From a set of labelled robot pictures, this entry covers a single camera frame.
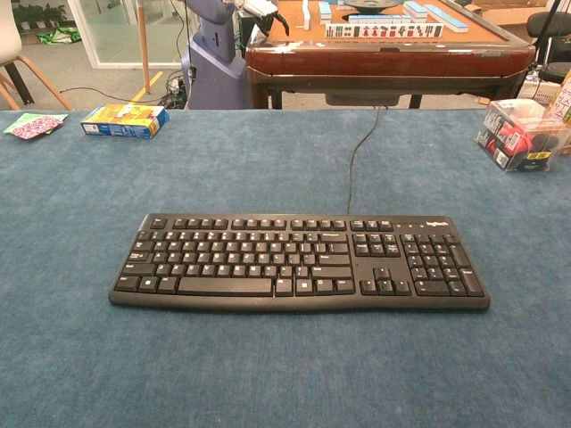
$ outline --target keyboard cable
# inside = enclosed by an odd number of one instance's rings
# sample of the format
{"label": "keyboard cable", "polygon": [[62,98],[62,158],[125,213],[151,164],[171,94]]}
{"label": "keyboard cable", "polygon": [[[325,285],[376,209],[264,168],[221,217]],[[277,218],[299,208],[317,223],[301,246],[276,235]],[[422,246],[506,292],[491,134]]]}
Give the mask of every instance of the keyboard cable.
{"label": "keyboard cable", "polygon": [[355,161],[355,154],[357,154],[357,151],[359,150],[361,145],[365,143],[367,138],[370,137],[370,135],[377,127],[378,117],[381,113],[381,107],[385,107],[385,110],[389,110],[389,108],[386,105],[379,106],[378,108],[376,106],[373,106],[373,110],[377,111],[377,117],[375,118],[375,123],[373,124],[373,127],[367,132],[367,134],[360,139],[357,145],[355,145],[355,148],[353,149],[353,153],[351,155],[351,162],[349,163],[349,197],[347,198],[347,215],[349,215],[351,212],[352,189],[353,189],[353,163]]}

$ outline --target black chair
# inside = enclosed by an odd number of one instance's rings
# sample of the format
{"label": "black chair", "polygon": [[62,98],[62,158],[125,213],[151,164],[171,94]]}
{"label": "black chair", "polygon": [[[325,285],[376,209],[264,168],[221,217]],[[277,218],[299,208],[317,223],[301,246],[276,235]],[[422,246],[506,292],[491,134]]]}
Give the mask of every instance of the black chair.
{"label": "black chair", "polygon": [[[543,24],[548,18],[548,12],[534,13],[527,20],[527,34],[529,37],[536,38],[540,36]],[[571,13],[555,12],[550,26],[547,28],[543,41],[537,40],[535,48],[537,49],[537,63],[543,64],[539,77],[542,80],[562,83],[569,69],[571,62],[551,62],[549,63],[548,46],[551,37],[564,37],[571,34]]]}

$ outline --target chair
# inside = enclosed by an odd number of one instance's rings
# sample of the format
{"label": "chair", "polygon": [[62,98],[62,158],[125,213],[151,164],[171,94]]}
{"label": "chair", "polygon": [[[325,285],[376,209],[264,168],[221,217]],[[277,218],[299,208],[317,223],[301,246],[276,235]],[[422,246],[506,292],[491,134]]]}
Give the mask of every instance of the chair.
{"label": "chair", "polygon": [[[540,36],[543,24],[547,20],[549,12],[534,13],[527,20],[527,34],[529,37],[537,38]],[[542,64],[539,70],[539,77],[542,80],[563,83],[569,69],[571,69],[571,62],[552,62],[549,63],[549,50],[551,37],[564,37],[571,34],[571,13],[555,12],[550,26],[547,28],[545,37],[542,41],[535,42],[537,49],[537,62]]]}
{"label": "chair", "polygon": [[[31,72],[39,78],[44,86],[54,94],[66,110],[73,110],[70,102],[60,94],[57,87],[39,70],[36,64],[20,54],[21,39],[18,29],[16,28],[16,23],[14,22],[10,0],[0,0],[0,34],[2,35],[2,42],[0,42],[0,67],[15,61],[23,62]],[[14,84],[0,73],[0,95],[6,100],[12,110],[20,110],[20,106],[14,101],[10,93],[8,93],[8,86],[12,89],[16,89]]]}

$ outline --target brown table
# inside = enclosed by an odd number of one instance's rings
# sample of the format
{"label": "brown table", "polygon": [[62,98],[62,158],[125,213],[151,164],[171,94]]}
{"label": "brown table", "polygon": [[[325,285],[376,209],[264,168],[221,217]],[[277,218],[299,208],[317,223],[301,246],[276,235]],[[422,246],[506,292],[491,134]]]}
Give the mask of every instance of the brown table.
{"label": "brown table", "polygon": [[[318,1],[310,0],[311,30],[303,29],[301,0],[280,0],[290,35],[275,23],[269,37],[246,49],[254,106],[281,91],[347,95],[468,93],[491,99],[514,97],[534,57],[534,47],[449,0],[434,4],[469,26],[466,33],[444,28],[438,38],[326,38]],[[331,5],[333,23],[351,11]],[[386,14],[404,14],[402,6]],[[427,22],[436,22],[428,17]]]}

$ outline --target clear plastic box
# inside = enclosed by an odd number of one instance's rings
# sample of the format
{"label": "clear plastic box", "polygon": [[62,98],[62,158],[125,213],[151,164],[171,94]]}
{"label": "clear plastic box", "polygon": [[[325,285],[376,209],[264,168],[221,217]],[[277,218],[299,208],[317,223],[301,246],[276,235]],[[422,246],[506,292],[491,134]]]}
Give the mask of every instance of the clear plastic box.
{"label": "clear plastic box", "polygon": [[544,118],[534,100],[492,101],[476,142],[505,171],[552,168],[565,139],[560,120]]}

